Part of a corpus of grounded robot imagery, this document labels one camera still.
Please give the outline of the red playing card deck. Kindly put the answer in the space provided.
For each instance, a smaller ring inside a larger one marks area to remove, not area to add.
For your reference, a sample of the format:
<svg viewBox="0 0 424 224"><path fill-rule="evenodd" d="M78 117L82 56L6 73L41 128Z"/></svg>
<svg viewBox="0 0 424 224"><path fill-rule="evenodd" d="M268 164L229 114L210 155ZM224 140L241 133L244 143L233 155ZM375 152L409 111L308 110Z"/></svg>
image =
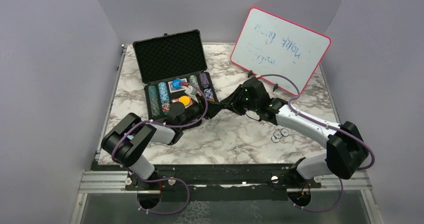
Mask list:
<svg viewBox="0 0 424 224"><path fill-rule="evenodd" d="M172 101L172 103L181 103L181 102L179 102L179 98L180 97L178 97L178 98L174 98L174 99L172 99L171 101ZM194 101L192 100L192 98L191 98L191 104L189 105L189 106L184 106L184 108L185 109L187 109L187 108L189 108L190 106L192 106L194 104Z"/></svg>

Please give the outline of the yellow round button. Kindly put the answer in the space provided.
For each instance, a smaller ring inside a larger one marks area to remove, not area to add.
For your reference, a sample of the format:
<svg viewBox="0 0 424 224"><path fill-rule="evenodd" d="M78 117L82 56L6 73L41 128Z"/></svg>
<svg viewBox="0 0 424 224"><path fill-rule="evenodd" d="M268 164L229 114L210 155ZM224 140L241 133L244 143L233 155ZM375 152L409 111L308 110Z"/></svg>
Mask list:
<svg viewBox="0 0 424 224"><path fill-rule="evenodd" d="M181 102L184 106L189 106L192 103L192 100L189 96L183 95L178 99L179 102Z"/></svg>

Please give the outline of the blue playing card deck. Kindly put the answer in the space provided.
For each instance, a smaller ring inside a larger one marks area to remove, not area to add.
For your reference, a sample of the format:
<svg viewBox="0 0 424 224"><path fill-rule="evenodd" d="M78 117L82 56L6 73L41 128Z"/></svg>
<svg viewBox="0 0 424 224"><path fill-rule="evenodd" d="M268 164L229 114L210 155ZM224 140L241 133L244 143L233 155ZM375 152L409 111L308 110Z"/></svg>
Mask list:
<svg viewBox="0 0 424 224"><path fill-rule="evenodd" d="M186 80L187 80L186 78L183 78L183 79L174 79L172 81L169 81L167 83L169 92L170 93L176 93L176 92L185 90L187 87L182 85L181 82L182 81L185 82Z"/></svg>

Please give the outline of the blue small blind button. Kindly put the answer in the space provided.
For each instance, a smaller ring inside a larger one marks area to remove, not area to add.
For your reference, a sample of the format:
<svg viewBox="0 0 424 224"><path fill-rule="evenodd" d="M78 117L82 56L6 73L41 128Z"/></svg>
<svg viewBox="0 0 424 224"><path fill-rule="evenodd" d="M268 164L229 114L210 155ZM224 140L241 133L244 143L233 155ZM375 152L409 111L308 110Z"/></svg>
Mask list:
<svg viewBox="0 0 424 224"><path fill-rule="evenodd" d="M180 89L181 86L182 86L182 84L181 84L181 80L179 78L177 78L177 79L175 79L171 82L171 87L173 89Z"/></svg>

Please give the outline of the black poker set case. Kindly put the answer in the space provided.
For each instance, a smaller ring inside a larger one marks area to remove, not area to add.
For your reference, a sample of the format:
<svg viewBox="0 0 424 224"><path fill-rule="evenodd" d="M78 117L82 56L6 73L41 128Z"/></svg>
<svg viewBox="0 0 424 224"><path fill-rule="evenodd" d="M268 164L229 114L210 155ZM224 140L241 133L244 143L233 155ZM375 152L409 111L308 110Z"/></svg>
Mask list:
<svg viewBox="0 0 424 224"><path fill-rule="evenodd" d="M135 41L132 45L141 80L145 85L144 92L149 119L156 122L164 122L166 119L166 115L162 111L158 89L158 83L161 82L167 84L169 104L172 104L172 99L186 94L185 90L170 93L168 82L175 79L186 79L185 82L190 83L189 76L195 75L198 80L199 89L204 92L199 75L200 73L206 73L215 102L218 101L211 76L207 71L208 66L199 30L194 29L175 34L164 34L159 37ZM155 86L157 88L160 116L152 116L148 92L149 86Z"/></svg>

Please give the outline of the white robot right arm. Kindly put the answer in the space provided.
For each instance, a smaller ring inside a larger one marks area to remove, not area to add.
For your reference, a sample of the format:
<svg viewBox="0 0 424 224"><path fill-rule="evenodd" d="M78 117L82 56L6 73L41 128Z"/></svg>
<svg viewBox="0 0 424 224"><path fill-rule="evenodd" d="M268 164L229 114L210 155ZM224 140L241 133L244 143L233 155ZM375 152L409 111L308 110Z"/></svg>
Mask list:
<svg viewBox="0 0 424 224"><path fill-rule="evenodd" d="M256 77L240 84L220 102L209 101L208 104L210 117L221 110L229 110L239 116L251 111L258 115L259 120L292 129L325 148L325 154L302 157L289 168L287 179L296 188L317 176L335 175L348 180L361 170L362 163L371 154L354 123L325 121L295 108L290 101L270 97L264 84Z"/></svg>

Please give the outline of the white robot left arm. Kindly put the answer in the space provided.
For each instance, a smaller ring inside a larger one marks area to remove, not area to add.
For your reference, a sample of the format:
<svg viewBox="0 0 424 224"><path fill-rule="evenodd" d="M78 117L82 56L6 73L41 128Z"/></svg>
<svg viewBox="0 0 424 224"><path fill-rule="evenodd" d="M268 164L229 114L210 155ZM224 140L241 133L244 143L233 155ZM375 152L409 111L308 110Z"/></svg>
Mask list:
<svg viewBox="0 0 424 224"><path fill-rule="evenodd" d="M138 177L144 189L152 189L157 184L155 166L144 156L151 143L176 144L183 136L183 130L196 127L209 110L209 103L200 100L189 107L174 102L164 122L142 120L130 112L102 139L100 147L111 155L112 160Z"/></svg>

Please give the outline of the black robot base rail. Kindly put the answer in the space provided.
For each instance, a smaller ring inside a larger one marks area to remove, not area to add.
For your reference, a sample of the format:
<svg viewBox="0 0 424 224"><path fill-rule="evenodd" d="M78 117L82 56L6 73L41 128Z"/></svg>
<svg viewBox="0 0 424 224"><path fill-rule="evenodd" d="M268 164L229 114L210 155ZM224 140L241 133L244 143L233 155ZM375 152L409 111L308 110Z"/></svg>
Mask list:
<svg viewBox="0 0 424 224"><path fill-rule="evenodd" d="M124 191L136 192L137 199L149 207L185 201L286 201L301 191L308 193L322 185L313 179L290 180L290 164L158 164L145 183L118 165L99 165L92 171L123 171Z"/></svg>

